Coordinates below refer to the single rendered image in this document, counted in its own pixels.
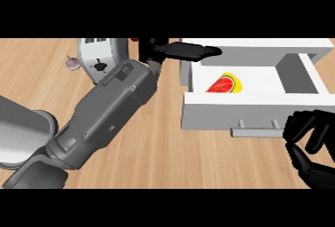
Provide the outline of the white cabinet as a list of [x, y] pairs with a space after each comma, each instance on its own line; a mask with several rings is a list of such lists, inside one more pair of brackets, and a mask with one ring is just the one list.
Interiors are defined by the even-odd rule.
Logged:
[[215, 46], [222, 54], [209, 57], [206, 66], [274, 67], [286, 53], [305, 54], [311, 64], [327, 55], [327, 38], [181, 38], [181, 42]]

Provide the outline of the purple garlic bulb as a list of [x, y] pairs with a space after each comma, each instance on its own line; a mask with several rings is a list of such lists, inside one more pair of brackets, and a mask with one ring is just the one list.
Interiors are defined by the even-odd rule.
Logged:
[[69, 57], [64, 61], [64, 67], [69, 71], [75, 71], [81, 67], [78, 58]]

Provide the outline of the white toaster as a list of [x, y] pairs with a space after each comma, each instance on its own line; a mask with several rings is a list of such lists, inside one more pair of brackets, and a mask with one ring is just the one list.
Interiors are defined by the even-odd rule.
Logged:
[[126, 38], [78, 38], [76, 57], [94, 84], [128, 58]]

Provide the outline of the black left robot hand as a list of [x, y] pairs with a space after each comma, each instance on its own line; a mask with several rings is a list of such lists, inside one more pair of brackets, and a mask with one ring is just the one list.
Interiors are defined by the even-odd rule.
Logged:
[[162, 63], [165, 59], [197, 62], [221, 54], [222, 51], [218, 47], [181, 42], [169, 43], [166, 38], [138, 39], [138, 60], [143, 63], [152, 61]]

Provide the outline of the watermelon slice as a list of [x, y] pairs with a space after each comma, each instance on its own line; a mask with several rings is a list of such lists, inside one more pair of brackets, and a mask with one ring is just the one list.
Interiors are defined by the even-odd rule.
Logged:
[[222, 73], [206, 91], [212, 93], [239, 93], [242, 89], [242, 82], [236, 76], [230, 73]]

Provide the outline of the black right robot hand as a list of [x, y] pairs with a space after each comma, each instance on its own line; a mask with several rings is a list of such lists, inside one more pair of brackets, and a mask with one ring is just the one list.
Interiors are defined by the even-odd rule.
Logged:
[[284, 148], [305, 185], [311, 189], [335, 189], [335, 168], [312, 162], [295, 144], [308, 131], [311, 136], [305, 143], [307, 153], [315, 154], [321, 146], [326, 146], [335, 161], [335, 113], [321, 110], [295, 111], [287, 116], [283, 128]]

